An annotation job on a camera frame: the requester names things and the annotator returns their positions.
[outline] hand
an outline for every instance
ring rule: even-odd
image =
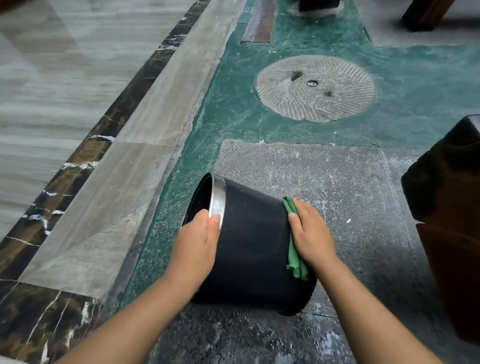
[[[179,229],[164,276],[195,293],[212,271],[219,233],[220,215],[208,218],[208,210],[199,211]]]
[[[336,261],[335,241],[324,220],[312,205],[293,199],[298,215],[288,215],[295,247],[300,256],[314,269]]]

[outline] black bucket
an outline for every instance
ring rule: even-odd
[[[317,282],[287,269],[290,225],[281,200],[229,179],[206,174],[193,194],[183,225],[201,209],[221,215],[215,264],[192,299],[294,315]]]

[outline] left hand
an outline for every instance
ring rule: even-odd
[[[219,234],[220,215],[209,218],[208,210],[199,211],[179,229],[164,275],[195,293],[212,271]]]

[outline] right hand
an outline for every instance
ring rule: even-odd
[[[288,220],[300,256],[313,268],[336,261],[335,241],[318,211],[296,198],[293,202],[298,215],[291,213]]]

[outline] black marble strip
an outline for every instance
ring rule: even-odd
[[[190,7],[0,242],[0,279],[20,277],[209,2]]]
[[[53,363],[85,337],[101,307],[92,297],[0,280],[0,355]]]

